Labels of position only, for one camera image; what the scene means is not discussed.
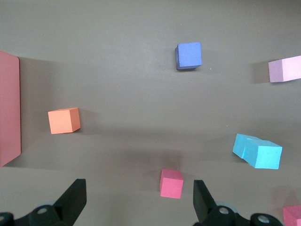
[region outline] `cyan cube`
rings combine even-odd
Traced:
[[[200,42],[180,43],[175,48],[177,70],[197,68],[202,65]]]
[[[282,147],[268,140],[246,141],[244,160],[257,169],[279,169]]]
[[[246,141],[253,140],[253,139],[259,139],[259,138],[237,133],[235,143],[233,146],[233,153],[243,159],[245,156]]]

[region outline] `block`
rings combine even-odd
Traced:
[[[180,171],[162,169],[160,194],[162,197],[180,199],[183,187],[183,176]]]
[[[80,128],[78,108],[50,111],[48,117],[51,134],[72,133]]]
[[[290,81],[301,78],[301,56],[269,62],[270,82]]]
[[[0,166],[20,154],[20,62],[0,51]]]
[[[246,141],[244,160],[257,169],[277,170],[280,164],[282,147],[268,140]]]
[[[200,42],[180,43],[175,48],[177,70],[197,68],[202,65]]]
[[[301,226],[301,205],[283,207],[283,220],[286,226]]]
[[[246,141],[253,140],[253,139],[259,139],[259,138],[237,133],[235,143],[233,146],[233,153],[235,153],[236,155],[238,155],[240,158],[243,159],[245,156]]]

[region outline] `orange cube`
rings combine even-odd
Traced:
[[[48,117],[51,134],[72,133],[80,128],[77,107],[50,111]]]

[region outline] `turquoise block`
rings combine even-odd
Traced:
[[[235,143],[233,146],[233,153],[235,153],[236,155],[238,155],[240,158],[243,159],[245,155],[246,141],[253,140],[253,139],[259,139],[259,138],[237,133]]]
[[[257,169],[279,169],[282,147],[268,140],[247,140],[244,160]]]

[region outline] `magenta cube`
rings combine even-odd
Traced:
[[[0,166],[21,154],[19,58],[0,51]]]
[[[180,199],[183,187],[183,176],[180,171],[162,169],[160,193],[162,197]]]
[[[283,219],[286,226],[301,226],[301,205],[283,207]]]
[[[301,79],[301,56],[269,62],[269,81],[282,82]]]

